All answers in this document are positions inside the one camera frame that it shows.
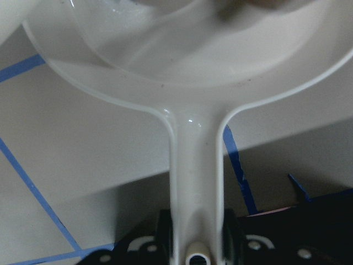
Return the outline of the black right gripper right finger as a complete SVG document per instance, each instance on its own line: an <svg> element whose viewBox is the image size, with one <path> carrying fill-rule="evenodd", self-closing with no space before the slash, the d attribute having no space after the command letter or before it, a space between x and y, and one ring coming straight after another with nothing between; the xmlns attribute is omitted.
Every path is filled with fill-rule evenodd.
<svg viewBox="0 0 353 265"><path fill-rule="evenodd" d="M224 212L226 264L352 264L352 210L289 208L238 218Z"/></svg>

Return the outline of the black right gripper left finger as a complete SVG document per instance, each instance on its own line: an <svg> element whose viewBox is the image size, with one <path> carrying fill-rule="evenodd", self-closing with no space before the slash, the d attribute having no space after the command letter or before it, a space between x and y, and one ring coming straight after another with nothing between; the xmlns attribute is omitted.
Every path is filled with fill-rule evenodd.
<svg viewBox="0 0 353 265"><path fill-rule="evenodd" d="M172 264L173 224L170 210L159 212L153 234L132 238L125 236L112 250L98 249L78 264Z"/></svg>

